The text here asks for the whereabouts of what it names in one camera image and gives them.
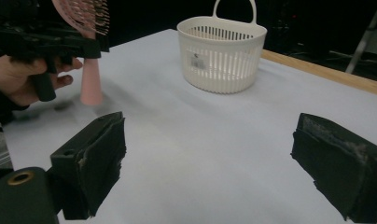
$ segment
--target pink hairbrush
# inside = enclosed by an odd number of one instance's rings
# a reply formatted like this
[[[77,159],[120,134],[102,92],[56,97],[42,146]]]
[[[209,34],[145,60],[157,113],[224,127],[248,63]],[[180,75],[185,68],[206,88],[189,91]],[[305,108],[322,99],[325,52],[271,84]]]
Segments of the pink hairbrush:
[[[84,37],[95,39],[106,35],[109,25],[107,0],[52,0],[61,17]],[[101,79],[97,59],[84,59],[81,102],[98,105],[102,102]]]

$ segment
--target table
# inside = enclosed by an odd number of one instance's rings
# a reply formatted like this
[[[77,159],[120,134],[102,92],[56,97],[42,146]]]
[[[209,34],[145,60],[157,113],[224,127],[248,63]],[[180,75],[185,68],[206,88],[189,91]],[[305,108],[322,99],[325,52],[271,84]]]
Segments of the table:
[[[4,127],[15,169],[48,169],[93,119],[123,112],[121,179],[96,217],[59,214],[61,223],[346,223],[291,158],[292,134],[308,113],[377,145],[377,94],[266,59],[245,91],[201,91],[183,78],[178,46],[177,31],[165,30],[114,47],[99,61],[102,105],[79,102],[77,71],[55,101]]]

